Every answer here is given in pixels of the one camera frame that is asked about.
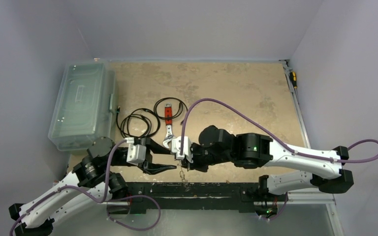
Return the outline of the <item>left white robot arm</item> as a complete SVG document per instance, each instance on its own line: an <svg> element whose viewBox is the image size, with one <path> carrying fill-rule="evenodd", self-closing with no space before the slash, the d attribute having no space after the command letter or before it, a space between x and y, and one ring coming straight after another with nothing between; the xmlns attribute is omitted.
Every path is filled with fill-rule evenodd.
<svg viewBox="0 0 378 236"><path fill-rule="evenodd" d="M112 166L137 167L148 175L176 169L174 165L152 162L152 153L170 154L170 151L150 138L125 138L116 144L108 137L100 137L87 153L71 172L40 197L9 207L15 221L9 232L11 236L48 236L54 223L92 203L120 201L130 205L134 196L122 175L110 170Z"/></svg>

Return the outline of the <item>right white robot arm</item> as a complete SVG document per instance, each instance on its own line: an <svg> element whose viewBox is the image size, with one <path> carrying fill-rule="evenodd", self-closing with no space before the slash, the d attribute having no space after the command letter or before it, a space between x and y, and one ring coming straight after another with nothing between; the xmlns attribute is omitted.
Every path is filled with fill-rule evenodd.
<svg viewBox="0 0 378 236"><path fill-rule="evenodd" d="M318 151L288 145L283 147L269 136L256 133L233 135L210 125L199 135L198 143L185 138L183 168L207 172L210 166L231 162L235 167L290 168L291 173L259 177L257 195L268 200L286 192L317 188L320 192L342 194L354 185L352 171L343 168L348 150Z"/></svg>

